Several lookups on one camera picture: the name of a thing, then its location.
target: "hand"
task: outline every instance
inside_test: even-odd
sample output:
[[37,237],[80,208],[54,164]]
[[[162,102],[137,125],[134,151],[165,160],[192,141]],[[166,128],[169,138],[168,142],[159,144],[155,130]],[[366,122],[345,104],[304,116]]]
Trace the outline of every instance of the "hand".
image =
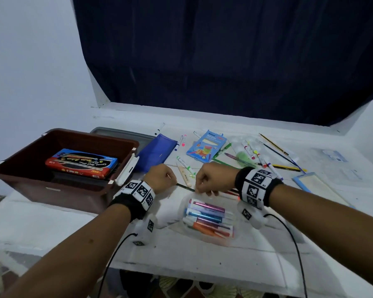
[[215,162],[205,163],[196,175],[196,191],[218,195],[219,191],[235,188],[235,178],[240,169]]
[[155,194],[177,184],[177,178],[170,167],[164,164],[152,166],[144,177],[144,181],[152,188]]

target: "neon marker box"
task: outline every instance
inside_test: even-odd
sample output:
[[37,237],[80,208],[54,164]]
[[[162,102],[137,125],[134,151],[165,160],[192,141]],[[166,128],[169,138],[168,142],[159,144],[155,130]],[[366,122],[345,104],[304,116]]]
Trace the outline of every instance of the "neon marker box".
[[55,170],[69,174],[105,179],[116,167],[117,158],[84,153],[72,149],[61,149],[46,160],[46,165]]
[[212,131],[207,131],[192,147],[186,152],[188,156],[207,163],[213,159],[221,147],[227,142],[227,138]]

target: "blue pencil case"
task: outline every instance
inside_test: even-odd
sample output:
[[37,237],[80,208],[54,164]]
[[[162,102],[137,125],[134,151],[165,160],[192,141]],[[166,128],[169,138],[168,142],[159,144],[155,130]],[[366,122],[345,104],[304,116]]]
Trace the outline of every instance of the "blue pencil case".
[[138,153],[139,160],[135,167],[136,172],[148,172],[151,166],[164,163],[174,150],[177,141],[159,134],[143,150]]

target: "navy curtain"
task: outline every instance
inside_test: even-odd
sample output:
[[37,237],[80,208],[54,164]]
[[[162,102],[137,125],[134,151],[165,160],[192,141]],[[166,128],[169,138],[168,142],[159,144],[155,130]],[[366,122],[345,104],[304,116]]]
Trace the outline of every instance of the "navy curtain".
[[373,0],[73,0],[113,102],[331,125],[373,99]]

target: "brown storage bin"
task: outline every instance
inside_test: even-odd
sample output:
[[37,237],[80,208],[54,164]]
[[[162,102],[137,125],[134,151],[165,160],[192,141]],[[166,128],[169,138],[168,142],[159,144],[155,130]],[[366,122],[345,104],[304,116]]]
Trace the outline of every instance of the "brown storage bin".
[[[120,189],[114,180],[139,143],[115,137],[53,129],[0,164],[0,179],[33,202],[101,213]],[[107,180],[65,175],[45,161],[63,148],[117,158]]]

